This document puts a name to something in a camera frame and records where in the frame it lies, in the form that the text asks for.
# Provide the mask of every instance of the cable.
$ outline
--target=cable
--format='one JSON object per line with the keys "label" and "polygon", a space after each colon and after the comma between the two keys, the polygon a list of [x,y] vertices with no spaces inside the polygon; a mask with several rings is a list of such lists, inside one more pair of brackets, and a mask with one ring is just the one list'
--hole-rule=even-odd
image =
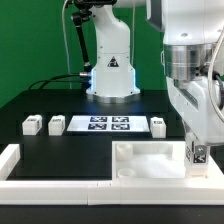
{"label": "cable", "polygon": [[68,70],[68,74],[70,74],[71,73],[70,55],[68,50],[68,41],[67,41],[67,33],[66,33],[66,25],[65,25],[65,8],[68,2],[69,0],[65,0],[63,8],[62,8],[62,28],[63,28],[65,52],[66,52],[66,59],[67,59],[67,70]]}
{"label": "cable", "polygon": [[212,56],[212,60],[210,62],[209,70],[208,70],[208,92],[209,92],[210,100],[212,102],[212,106],[213,106],[214,110],[216,111],[216,114],[219,116],[219,118],[222,120],[222,122],[224,122],[224,116],[223,116],[221,110],[216,105],[216,101],[215,101],[215,97],[214,97],[213,68],[214,68],[215,59],[216,59],[218,52],[221,48],[223,40],[224,40],[224,28],[222,29],[222,33],[220,35],[217,46],[215,48],[214,54]]}
{"label": "cable", "polygon": [[[39,84],[39,83],[42,83],[42,82],[46,82],[46,81],[49,81],[49,80],[40,80],[40,81],[37,81],[37,82],[33,83],[33,84],[28,88],[28,90],[31,90],[33,86],[35,86],[35,85],[37,85],[37,84]],[[87,82],[87,81],[70,81],[70,80],[69,80],[69,81],[66,81],[66,80],[62,81],[62,80],[51,80],[50,82],[85,83],[85,82]]]}
{"label": "cable", "polygon": [[132,13],[132,53],[131,64],[134,65],[134,53],[135,53],[135,0],[133,1],[133,13]]}
{"label": "cable", "polygon": [[64,79],[64,78],[71,78],[74,76],[79,76],[79,73],[74,73],[74,74],[66,74],[66,75],[59,75],[59,76],[55,76],[53,78],[50,78],[48,80],[46,80],[46,82],[44,82],[39,89],[43,89],[48,83],[50,83],[53,80],[57,80],[57,79]]}

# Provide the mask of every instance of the white cup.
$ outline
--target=white cup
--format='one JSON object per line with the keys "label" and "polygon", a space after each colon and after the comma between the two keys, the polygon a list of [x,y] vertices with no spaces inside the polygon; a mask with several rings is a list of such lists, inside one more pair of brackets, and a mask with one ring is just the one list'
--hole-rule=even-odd
{"label": "white cup", "polygon": [[119,178],[133,178],[136,177],[136,172],[130,168],[123,168],[118,170],[117,175]]}
{"label": "white cup", "polygon": [[130,143],[117,144],[117,160],[131,160],[133,156],[133,145]]}

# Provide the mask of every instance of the black tabletop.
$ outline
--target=black tabletop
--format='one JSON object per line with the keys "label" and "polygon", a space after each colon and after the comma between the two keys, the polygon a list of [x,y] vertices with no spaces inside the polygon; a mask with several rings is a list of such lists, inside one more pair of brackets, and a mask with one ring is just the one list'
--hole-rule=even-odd
{"label": "black tabletop", "polygon": [[[35,114],[42,115],[43,128],[37,136],[23,136],[22,122],[29,115]],[[184,135],[181,118],[170,105],[167,91],[144,91],[138,101],[112,105],[89,101],[79,90],[25,91],[0,110],[0,152],[7,144],[21,145],[21,160],[9,179],[108,180],[111,179],[112,172],[112,141],[153,140],[150,133],[125,132],[70,133],[65,131],[60,137],[48,136],[47,124],[54,115],[66,117],[66,129],[74,115],[139,115],[146,116],[148,121],[151,117],[157,116],[164,118],[167,125],[165,140],[183,140]],[[53,161],[50,164],[47,162],[49,157]],[[57,172],[52,172],[55,169],[55,163],[59,163],[59,167],[63,167],[63,170],[58,169]],[[69,167],[74,163],[76,163],[76,169],[70,173]],[[206,224],[223,223],[223,220],[223,206],[0,206],[1,224],[31,222]]]}

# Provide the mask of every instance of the white box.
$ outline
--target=white box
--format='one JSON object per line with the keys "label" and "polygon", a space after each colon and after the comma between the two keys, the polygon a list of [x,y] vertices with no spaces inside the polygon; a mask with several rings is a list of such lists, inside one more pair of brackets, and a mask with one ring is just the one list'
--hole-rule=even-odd
{"label": "white box", "polygon": [[65,116],[53,116],[48,123],[49,135],[60,136],[65,129]]}
{"label": "white box", "polygon": [[42,128],[42,117],[40,115],[29,116],[22,126],[23,135],[36,135]]}
{"label": "white box", "polygon": [[151,118],[150,129],[153,138],[166,138],[166,124],[163,118]]}

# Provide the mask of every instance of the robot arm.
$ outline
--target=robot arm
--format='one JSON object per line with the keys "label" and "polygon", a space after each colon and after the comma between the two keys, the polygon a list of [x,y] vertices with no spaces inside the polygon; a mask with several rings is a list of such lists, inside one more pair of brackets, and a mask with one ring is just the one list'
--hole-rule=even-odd
{"label": "robot arm", "polygon": [[[224,123],[210,100],[207,74],[224,25],[224,2],[148,0],[147,9],[149,22],[165,31],[162,63],[170,101],[185,126],[185,166],[189,175],[206,175],[210,146],[224,144]],[[223,45],[220,49],[212,72],[222,75]],[[219,84],[212,82],[220,106]]]}

